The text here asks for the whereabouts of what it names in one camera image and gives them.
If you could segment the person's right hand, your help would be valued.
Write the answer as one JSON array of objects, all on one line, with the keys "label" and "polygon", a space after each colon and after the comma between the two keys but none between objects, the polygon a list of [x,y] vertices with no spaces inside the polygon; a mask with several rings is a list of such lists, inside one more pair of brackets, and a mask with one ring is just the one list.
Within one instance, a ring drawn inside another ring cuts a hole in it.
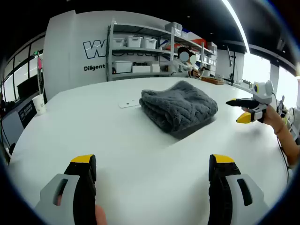
[{"label": "person's right hand", "polygon": [[281,135],[283,133],[285,124],[271,105],[267,105],[266,112],[263,114],[261,120],[262,123],[270,125],[276,135]]}]

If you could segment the person's left hand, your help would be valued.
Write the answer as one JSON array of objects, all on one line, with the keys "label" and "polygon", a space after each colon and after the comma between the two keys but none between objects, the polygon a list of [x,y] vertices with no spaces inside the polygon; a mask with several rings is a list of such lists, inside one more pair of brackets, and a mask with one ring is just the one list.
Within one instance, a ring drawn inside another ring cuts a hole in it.
[{"label": "person's left hand", "polygon": [[107,225],[105,211],[99,205],[95,205],[95,218],[97,225]]}]

